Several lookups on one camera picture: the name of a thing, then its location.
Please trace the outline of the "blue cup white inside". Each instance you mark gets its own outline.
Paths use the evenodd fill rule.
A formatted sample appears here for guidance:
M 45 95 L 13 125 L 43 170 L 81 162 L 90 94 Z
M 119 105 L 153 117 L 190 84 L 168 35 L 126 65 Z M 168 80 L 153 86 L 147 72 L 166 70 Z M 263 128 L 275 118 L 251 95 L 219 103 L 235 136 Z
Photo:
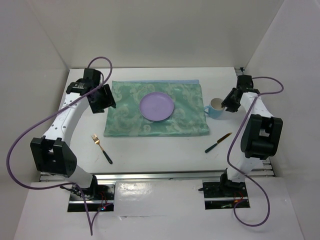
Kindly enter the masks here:
M 223 100 L 221 98 L 213 98 L 209 105 L 204 107 L 204 113 L 212 119 L 219 118 L 223 111 L 224 107 L 222 106 Z

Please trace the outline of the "gold fork green handle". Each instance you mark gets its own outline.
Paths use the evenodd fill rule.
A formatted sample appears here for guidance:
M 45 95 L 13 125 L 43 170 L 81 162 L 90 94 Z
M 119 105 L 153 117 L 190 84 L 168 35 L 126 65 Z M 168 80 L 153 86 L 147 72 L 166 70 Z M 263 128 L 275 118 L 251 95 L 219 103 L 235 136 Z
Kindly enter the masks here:
M 96 134 L 93 134 L 93 135 L 91 136 L 91 138 L 92 138 L 92 140 L 94 141 L 94 143 L 99 146 L 100 150 L 102 151 L 102 153 L 103 153 L 104 157 L 106 158 L 106 160 L 108 161 L 108 163 L 112 165 L 112 164 L 113 164 L 113 161 L 112 161 L 112 159 L 109 157 L 109 155 L 107 154 L 107 152 L 106 152 L 106 151 L 103 149 L 103 147 L 101 146 L 101 143 L 100 143 L 100 140 L 99 140 L 98 136 L 97 136 Z

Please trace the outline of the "teal patterned satin cloth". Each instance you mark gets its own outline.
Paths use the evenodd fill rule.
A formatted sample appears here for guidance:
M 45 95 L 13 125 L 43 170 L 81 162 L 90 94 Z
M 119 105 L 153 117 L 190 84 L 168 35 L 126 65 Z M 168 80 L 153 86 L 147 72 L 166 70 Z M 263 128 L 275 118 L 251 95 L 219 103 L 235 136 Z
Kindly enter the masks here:
M 105 137 L 206 136 L 199 80 L 113 81 Z

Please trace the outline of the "lilac round plastic plate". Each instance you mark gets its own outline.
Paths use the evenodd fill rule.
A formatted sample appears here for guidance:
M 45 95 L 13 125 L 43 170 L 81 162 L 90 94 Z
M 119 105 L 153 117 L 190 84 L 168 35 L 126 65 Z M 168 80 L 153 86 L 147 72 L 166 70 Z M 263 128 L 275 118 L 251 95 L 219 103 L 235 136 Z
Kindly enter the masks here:
M 151 92 L 139 103 L 141 115 L 149 121 L 159 122 L 169 118 L 175 108 L 173 99 L 163 92 Z

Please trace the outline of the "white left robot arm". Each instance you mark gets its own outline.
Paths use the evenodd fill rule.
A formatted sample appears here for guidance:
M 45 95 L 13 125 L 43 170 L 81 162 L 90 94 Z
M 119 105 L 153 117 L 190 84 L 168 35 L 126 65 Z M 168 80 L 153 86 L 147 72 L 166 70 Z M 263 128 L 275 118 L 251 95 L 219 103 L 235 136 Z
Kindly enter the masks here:
M 71 82 L 66 89 L 61 112 L 42 137 L 30 142 L 32 156 L 39 172 L 60 176 L 80 187 L 81 194 L 88 200 L 97 197 L 102 189 L 95 175 L 86 172 L 77 163 L 70 148 L 76 126 L 87 108 L 93 114 L 104 113 L 106 108 L 116 107 L 110 86 L 103 85 L 104 75 L 93 68 L 86 68 L 83 77 Z

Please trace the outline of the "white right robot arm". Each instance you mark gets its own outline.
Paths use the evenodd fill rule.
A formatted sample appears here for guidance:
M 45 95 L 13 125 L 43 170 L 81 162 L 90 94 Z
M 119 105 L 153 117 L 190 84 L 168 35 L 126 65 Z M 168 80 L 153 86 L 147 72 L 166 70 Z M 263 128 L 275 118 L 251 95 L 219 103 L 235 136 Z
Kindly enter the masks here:
M 239 75 L 234 87 L 221 106 L 226 111 L 235 113 L 243 107 L 246 115 L 239 130 L 231 142 L 242 134 L 240 150 L 243 155 L 234 166 L 229 166 L 220 176 L 218 190 L 226 197 L 245 187 L 245 176 L 262 160 L 276 154 L 283 128 L 283 120 L 274 117 L 264 105 L 261 93 L 254 88 L 253 78 L 250 75 Z

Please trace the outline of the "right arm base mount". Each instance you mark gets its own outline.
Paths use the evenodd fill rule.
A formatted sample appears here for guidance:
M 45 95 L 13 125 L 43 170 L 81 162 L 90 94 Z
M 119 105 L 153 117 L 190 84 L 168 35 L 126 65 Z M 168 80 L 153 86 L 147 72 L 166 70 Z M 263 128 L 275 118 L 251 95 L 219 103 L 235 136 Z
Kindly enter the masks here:
M 206 210 L 233 209 L 236 204 L 237 208 L 250 208 L 246 185 L 222 190 L 219 182 L 203 182 L 198 191 L 203 193 Z

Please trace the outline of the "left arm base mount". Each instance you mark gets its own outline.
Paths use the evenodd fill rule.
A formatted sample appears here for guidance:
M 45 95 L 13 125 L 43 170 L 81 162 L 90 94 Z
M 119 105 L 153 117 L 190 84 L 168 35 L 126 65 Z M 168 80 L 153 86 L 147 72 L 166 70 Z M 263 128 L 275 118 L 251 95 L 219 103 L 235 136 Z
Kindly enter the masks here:
M 100 184 L 93 195 L 88 195 L 83 191 L 88 211 L 92 213 L 98 210 L 101 212 L 113 212 L 115 206 L 115 187 L 115 183 L 108 182 L 107 184 Z M 67 207 L 69 213 L 86 211 L 81 193 L 74 185 L 72 187 L 61 186 L 60 188 L 69 192 Z

